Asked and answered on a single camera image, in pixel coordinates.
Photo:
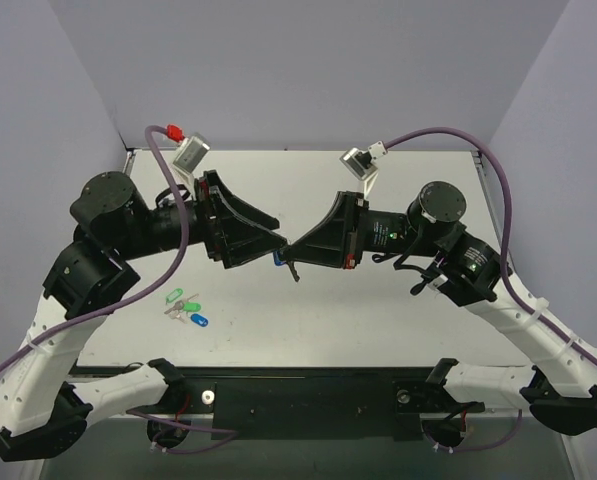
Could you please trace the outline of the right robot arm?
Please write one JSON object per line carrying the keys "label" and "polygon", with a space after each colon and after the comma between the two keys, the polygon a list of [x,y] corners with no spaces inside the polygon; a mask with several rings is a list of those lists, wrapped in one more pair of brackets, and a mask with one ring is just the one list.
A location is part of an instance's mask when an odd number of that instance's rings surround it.
{"label": "right robot arm", "polygon": [[427,402],[528,410],[544,426],[576,436],[597,428],[597,349],[588,347],[534,297],[499,253],[467,232],[466,200],[443,181],[422,187],[404,213],[372,210],[360,193],[339,192],[325,218],[275,253],[278,265],[295,263],[351,270],[364,253],[411,270],[410,257],[430,259],[419,268],[412,295],[429,288],[480,317],[529,360],[525,366],[478,366],[442,359],[426,380]]}

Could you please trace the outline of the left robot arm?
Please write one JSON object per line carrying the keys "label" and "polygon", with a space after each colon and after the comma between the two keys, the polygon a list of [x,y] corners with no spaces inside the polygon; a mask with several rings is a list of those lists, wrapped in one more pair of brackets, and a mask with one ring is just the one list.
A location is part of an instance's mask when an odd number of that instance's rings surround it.
{"label": "left robot arm", "polygon": [[183,374],[155,359],[103,380],[68,376],[81,351],[138,282],[131,261],[203,245],[225,268],[281,249],[279,221],[235,196],[215,171],[194,185],[181,206],[149,208],[129,176],[90,179],[70,212],[73,241],[43,284],[35,318],[14,363],[0,380],[0,458],[54,458],[109,417],[141,407],[170,413],[184,401]]}

